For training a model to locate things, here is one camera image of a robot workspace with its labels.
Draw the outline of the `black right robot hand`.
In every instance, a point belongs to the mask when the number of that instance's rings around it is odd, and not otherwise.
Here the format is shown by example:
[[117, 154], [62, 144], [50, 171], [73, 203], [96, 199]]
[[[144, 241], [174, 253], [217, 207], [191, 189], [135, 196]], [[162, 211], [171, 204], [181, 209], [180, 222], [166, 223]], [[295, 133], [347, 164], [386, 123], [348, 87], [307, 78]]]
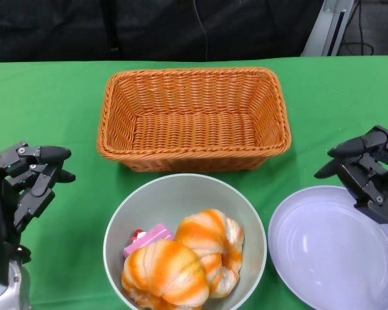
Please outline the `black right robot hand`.
[[376, 125], [336, 145], [328, 155], [331, 160], [314, 177], [337, 176], [357, 210], [376, 223], [388, 224], [388, 129]]

